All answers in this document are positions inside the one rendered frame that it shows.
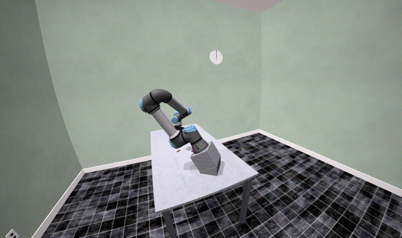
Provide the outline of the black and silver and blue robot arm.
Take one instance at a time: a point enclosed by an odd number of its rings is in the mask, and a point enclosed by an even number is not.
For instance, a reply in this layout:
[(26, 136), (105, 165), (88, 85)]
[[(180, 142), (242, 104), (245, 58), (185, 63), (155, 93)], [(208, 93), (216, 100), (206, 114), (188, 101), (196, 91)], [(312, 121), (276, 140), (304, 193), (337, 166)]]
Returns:
[(139, 101), (141, 110), (152, 115), (169, 136), (170, 145), (178, 149), (190, 143), (194, 154), (204, 151), (209, 144), (201, 137), (194, 125), (180, 127), (182, 132), (176, 130), (166, 115), (160, 109), (160, 103), (167, 103), (176, 110), (171, 119), (175, 125), (181, 125), (181, 120), (191, 114), (190, 108), (180, 104), (170, 92), (164, 89), (154, 89)]

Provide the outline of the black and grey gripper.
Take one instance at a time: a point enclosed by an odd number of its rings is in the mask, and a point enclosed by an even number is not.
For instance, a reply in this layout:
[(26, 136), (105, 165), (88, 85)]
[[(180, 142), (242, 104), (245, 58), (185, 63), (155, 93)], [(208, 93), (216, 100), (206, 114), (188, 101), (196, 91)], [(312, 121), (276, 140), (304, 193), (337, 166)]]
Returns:
[(176, 130), (179, 130), (180, 132), (182, 132), (182, 129), (180, 129), (181, 126), (182, 126), (182, 124), (181, 125), (175, 125), (174, 127), (176, 128)]

